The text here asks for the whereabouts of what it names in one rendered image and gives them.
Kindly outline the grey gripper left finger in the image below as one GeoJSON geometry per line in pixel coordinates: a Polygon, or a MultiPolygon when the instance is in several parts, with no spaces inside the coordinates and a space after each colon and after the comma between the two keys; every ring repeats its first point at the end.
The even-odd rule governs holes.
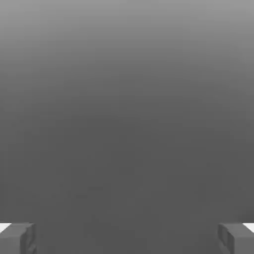
{"type": "Polygon", "coordinates": [[[37,254],[36,224],[0,223],[0,254],[37,254]]]}

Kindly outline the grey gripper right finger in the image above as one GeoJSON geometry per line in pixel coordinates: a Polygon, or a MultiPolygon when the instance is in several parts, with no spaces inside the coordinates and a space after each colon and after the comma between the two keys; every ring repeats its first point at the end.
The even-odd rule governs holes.
{"type": "Polygon", "coordinates": [[[220,223],[217,237],[222,254],[254,254],[254,223],[220,223]]]}

